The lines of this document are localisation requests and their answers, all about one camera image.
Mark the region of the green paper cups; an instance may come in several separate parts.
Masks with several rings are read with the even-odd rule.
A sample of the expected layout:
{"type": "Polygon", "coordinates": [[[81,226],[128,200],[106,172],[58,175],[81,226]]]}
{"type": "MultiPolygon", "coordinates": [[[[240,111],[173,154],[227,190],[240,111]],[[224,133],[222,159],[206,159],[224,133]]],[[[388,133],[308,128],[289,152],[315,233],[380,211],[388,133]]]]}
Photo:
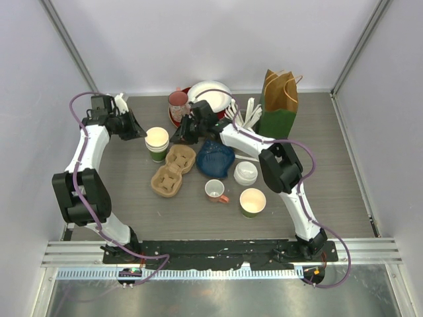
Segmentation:
{"type": "Polygon", "coordinates": [[[147,130],[145,145],[154,162],[163,162],[169,146],[169,134],[162,127],[152,127],[147,130]]]}

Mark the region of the stack of white lids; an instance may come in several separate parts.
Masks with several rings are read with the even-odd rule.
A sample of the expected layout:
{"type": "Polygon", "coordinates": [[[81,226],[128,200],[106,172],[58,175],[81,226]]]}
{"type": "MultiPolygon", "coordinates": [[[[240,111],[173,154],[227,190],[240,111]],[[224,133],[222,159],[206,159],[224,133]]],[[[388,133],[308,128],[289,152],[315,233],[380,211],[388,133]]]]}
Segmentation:
{"type": "Polygon", "coordinates": [[[242,186],[253,185],[258,178],[256,166],[248,161],[238,163],[234,170],[235,181],[242,186]]]}

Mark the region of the green paper coffee cup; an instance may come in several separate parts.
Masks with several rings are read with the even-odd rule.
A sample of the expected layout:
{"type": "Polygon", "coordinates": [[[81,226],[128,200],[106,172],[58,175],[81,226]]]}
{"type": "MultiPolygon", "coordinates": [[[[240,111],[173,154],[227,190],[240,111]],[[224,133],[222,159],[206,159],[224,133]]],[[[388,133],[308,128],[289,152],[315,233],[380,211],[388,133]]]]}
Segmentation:
{"type": "Polygon", "coordinates": [[[241,212],[246,218],[254,218],[266,207],[266,196],[256,188],[244,190],[239,197],[241,212]]]}

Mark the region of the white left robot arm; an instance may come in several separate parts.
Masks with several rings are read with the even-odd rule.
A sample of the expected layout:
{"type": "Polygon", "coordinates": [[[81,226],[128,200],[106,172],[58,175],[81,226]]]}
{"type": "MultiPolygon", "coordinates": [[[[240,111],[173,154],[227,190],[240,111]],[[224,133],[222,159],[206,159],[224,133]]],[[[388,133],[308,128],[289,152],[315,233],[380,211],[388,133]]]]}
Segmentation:
{"type": "Polygon", "coordinates": [[[64,172],[54,174],[52,186],[63,220],[95,231],[118,247],[118,256],[132,264],[141,254],[134,230],[112,212],[112,201],[98,173],[103,152],[113,135],[123,141],[146,137],[123,94],[88,92],[91,107],[84,118],[74,115],[80,139],[64,172]]]}

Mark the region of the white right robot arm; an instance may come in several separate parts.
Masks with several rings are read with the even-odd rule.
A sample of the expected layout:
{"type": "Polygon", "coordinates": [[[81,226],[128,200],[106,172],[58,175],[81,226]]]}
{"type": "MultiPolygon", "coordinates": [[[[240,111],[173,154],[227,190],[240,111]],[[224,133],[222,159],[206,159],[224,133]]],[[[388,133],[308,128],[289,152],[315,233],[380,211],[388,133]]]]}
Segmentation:
{"type": "Polygon", "coordinates": [[[205,137],[240,150],[260,163],[265,184],[285,203],[295,227],[299,255],[307,261],[321,255],[327,234],[318,224],[307,200],[302,175],[303,166],[292,147],[300,143],[259,136],[227,118],[219,119],[208,102],[192,105],[170,142],[192,145],[205,137]]]}

